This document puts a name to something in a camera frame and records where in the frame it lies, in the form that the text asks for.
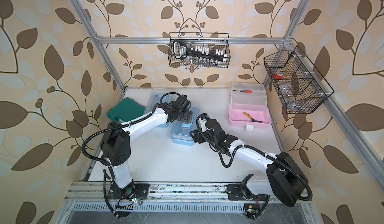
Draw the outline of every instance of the blue plastic container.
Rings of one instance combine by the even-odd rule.
[[[173,143],[183,145],[195,144],[193,138],[190,136],[190,132],[197,129],[196,118],[201,114],[200,107],[198,104],[191,103],[189,108],[192,111],[192,122],[189,124],[182,123],[180,121],[174,121],[173,127],[170,132],[170,139]]]
[[[171,89],[153,89],[152,92],[151,92],[151,96],[149,97],[149,100],[147,102],[147,106],[144,110],[144,115],[151,112],[153,110],[153,107],[155,106],[156,103],[160,103],[160,98],[166,94],[166,93],[169,93],[169,92],[172,92]],[[167,95],[166,97],[163,98],[163,103],[164,102],[171,102],[173,97],[175,95]],[[167,128],[169,126],[169,123],[165,123],[163,125],[158,125],[157,127],[161,127],[161,128]]]

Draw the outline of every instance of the metal bar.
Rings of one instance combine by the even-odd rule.
[[[83,24],[83,27],[85,31],[87,32],[89,38],[91,39],[93,45],[95,46],[96,50],[99,52],[101,55],[101,58],[103,59],[103,62],[105,63],[106,67],[108,70],[111,72],[112,77],[117,83],[117,86],[121,89],[125,89],[125,85],[120,78],[120,75],[118,71],[116,70],[115,66],[113,65],[111,59],[108,56],[107,50],[104,49],[103,45],[98,42],[96,39],[96,31],[93,28],[91,22],[88,19],[88,16],[86,15],[83,7],[81,6],[81,3],[79,0],[68,0],[71,6],[73,7],[73,10],[79,17],[80,22]]]
[[[196,39],[218,39],[223,38],[196,38]],[[169,44],[169,38],[162,37],[98,37],[100,44]],[[229,44],[283,44],[283,38],[237,38],[230,37]]]
[[[294,50],[295,46],[292,43],[285,44],[287,50]],[[311,65],[305,59],[299,56],[303,64],[311,69]],[[324,89],[324,83],[316,76],[313,76],[317,83]],[[381,188],[384,190],[384,162],[380,159],[377,152],[372,148],[370,143],[365,139],[362,133],[358,130],[343,108],[336,101],[334,96],[330,96],[324,102],[328,111],[331,113],[335,121],[338,123],[341,130],[344,132],[352,146],[356,149],[360,158],[363,160],[367,168],[371,171]]]
[[[291,22],[287,28],[287,31],[285,32],[283,39],[288,40],[293,37],[293,34],[295,33],[297,26],[299,25],[299,22],[310,2],[311,0],[300,0],[300,3],[292,16]]]

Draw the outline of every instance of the clear plastic box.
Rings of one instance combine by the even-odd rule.
[[[193,145],[195,144],[193,138],[190,136],[190,132],[197,129],[196,118],[199,116],[200,107],[196,103],[191,102],[191,107],[189,108],[192,111],[192,122],[189,124],[182,123],[180,121],[174,121],[173,127],[170,133],[170,139],[173,143],[183,144],[183,145]]]
[[[144,115],[151,112],[156,103],[161,104],[160,98],[168,92],[172,92],[172,90],[171,89],[154,88],[151,92],[151,95],[150,95],[149,100],[147,102],[147,106],[144,110]],[[173,100],[174,96],[175,95],[167,95],[166,97],[163,98],[163,103],[164,102],[167,102],[167,103],[171,102]],[[157,127],[167,128],[168,126],[169,126],[169,123],[165,123],[162,125],[158,125]]]
[[[233,83],[231,103],[266,106],[266,92],[264,85]]]
[[[272,122],[269,109],[266,106],[266,99],[264,85],[233,83],[231,103],[229,105],[229,124],[233,126],[253,125],[254,128],[261,129],[267,128]],[[243,112],[251,115],[254,120],[262,122],[253,122]]]

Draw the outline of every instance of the aluminum frame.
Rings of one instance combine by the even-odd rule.
[[[92,26],[91,21],[88,19],[87,14],[85,13],[83,7],[81,6],[81,3],[79,0],[68,0],[68,2],[71,4],[73,10],[75,11],[76,15],[79,17],[80,22],[83,24],[83,27],[85,31],[87,32],[89,38],[91,39],[93,45],[95,46],[97,52],[101,55],[101,58],[103,62],[105,63],[108,70],[111,72],[112,77],[116,81],[117,86],[121,89],[125,89],[124,82],[120,78],[120,75],[118,71],[116,70],[112,60],[109,58],[109,55],[107,53],[107,50],[104,49],[103,45],[99,43],[99,41],[96,39],[96,31]]]

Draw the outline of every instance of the screwdriver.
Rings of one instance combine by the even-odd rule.
[[[244,92],[244,93],[248,93],[248,94],[252,93],[252,91],[239,91],[239,92]]]

